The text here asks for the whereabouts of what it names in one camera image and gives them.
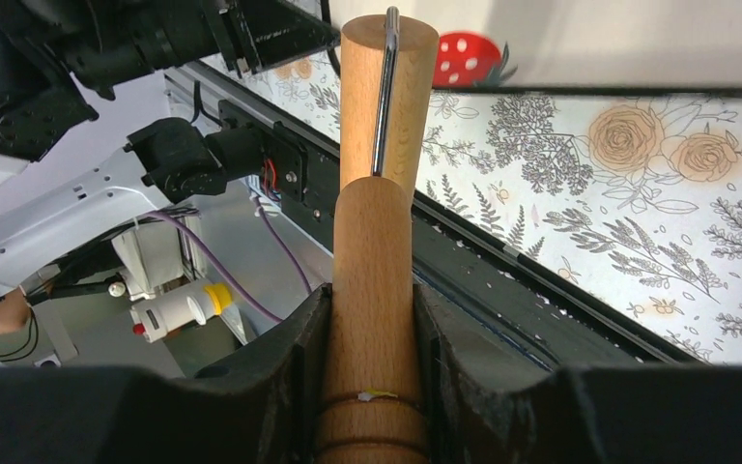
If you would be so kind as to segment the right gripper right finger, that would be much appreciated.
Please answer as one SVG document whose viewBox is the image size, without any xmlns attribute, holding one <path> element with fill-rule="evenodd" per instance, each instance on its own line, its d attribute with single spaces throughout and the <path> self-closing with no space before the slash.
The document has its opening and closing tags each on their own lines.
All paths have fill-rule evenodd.
<svg viewBox="0 0 742 464">
<path fill-rule="evenodd" d="M 742 463 L 742 366 L 546 371 L 414 288 L 434 463 Z"/>
</svg>

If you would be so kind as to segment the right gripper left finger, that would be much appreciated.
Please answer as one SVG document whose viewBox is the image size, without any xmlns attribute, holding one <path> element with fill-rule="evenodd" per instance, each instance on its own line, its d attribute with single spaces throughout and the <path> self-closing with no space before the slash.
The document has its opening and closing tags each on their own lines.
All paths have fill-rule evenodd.
<svg viewBox="0 0 742 464">
<path fill-rule="evenodd" d="M 0 463 L 309 463 L 331 287 L 190 379 L 0 367 Z"/>
</svg>

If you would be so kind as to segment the wooden dough roller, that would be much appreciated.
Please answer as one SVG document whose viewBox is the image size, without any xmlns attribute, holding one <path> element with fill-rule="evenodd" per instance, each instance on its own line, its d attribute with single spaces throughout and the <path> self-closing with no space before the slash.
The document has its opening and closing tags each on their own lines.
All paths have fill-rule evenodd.
<svg viewBox="0 0 742 464">
<path fill-rule="evenodd" d="M 348 21 L 340 50 L 340 192 L 318 463 L 425 463 L 411 208 L 439 48 L 389 7 Z"/>
</svg>

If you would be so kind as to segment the strawberry print tray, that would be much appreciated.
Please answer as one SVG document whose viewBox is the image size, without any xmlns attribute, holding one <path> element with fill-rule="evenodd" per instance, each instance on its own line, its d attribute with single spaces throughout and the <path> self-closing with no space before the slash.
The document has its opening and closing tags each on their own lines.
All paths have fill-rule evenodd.
<svg viewBox="0 0 742 464">
<path fill-rule="evenodd" d="M 742 1 L 400 1 L 454 93 L 742 97 Z"/>
</svg>

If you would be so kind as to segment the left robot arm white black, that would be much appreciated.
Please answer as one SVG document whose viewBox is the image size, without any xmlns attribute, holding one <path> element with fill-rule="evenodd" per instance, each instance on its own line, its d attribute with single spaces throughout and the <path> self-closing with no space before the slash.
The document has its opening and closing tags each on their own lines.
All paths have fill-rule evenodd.
<svg viewBox="0 0 742 464">
<path fill-rule="evenodd" d="M 285 1 L 0 1 L 0 334 L 30 308 L 22 283 L 130 219 L 249 167 L 218 136 L 158 119 L 68 139 L 97 121 L 87 94 L 220 55 L 259 73 L 334 48 L 338 31 Z"/>
</svg>

